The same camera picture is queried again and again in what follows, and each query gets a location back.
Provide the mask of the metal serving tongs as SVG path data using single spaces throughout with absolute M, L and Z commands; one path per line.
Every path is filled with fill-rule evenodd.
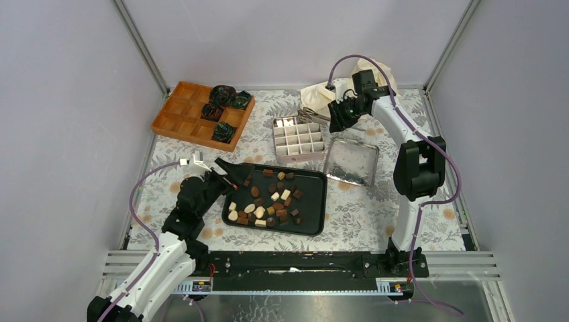
M 302 107 L 297 111 L 297 118 L 305 123 L 318 123 L 321 125 L 329 125 L 331 119 L 322 114 L 318 114 L 316 111 L 308 108 Z

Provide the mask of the pink grid box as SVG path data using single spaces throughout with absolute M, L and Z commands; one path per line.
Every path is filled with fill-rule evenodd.
M 297 116 L 277 117 L 272 121 L 272 134 L 279 164 L 324 159 L 325 141 L 319 123 Z

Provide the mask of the black plastic tray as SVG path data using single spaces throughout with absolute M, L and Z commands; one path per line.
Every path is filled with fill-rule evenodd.
M 251 188 L 260 195 L 254 198 Z M 288 189 L 287 200 L 280 198 Z M 244 186 L 226 197 L 221 218 L 240 228 L 277 231 L 295 235 L 316 236 L 324 228 L 327 199 L 327 177 L 314 170 L 255 164 Z M 252 213 L 244 208 L 255 204 Z

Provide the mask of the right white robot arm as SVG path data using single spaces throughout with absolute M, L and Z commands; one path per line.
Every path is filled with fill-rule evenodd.
M 424 134 L 403 111 L 390 85 L 380 86 L 371 69 L 352 77 L 353 95 L 342 80 L 329 80 L 325 88 L 335 93 L 329 103 L 329 129 L 339 132 L 355 125 L 363 115 L 379 120 L 399 147 L 393 182 L 400 195 L 399 214 L 386 249 L 385 268 L 393 276 L 402 276 L 421 250 L 422 205 L 436 195 L 446 175 L 446 143 L 440 136 Z

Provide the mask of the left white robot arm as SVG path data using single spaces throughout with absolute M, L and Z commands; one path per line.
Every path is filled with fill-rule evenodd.
M 176 205 L 160 233 L 148 230 L 154 247 L 115 290 L 93 298 L 87 321 L 151 321 L 176 286 L 206 271 L 209 248 L 197 239 L 205 226 L 203 217 L 220 196 L 243 187 L 254 169 L 252 164 L 232 164 L 221 158 L 215 163 L 222 173 L 196 160 L 172 163 L 191 167 L 194 176 L 180 183 Z

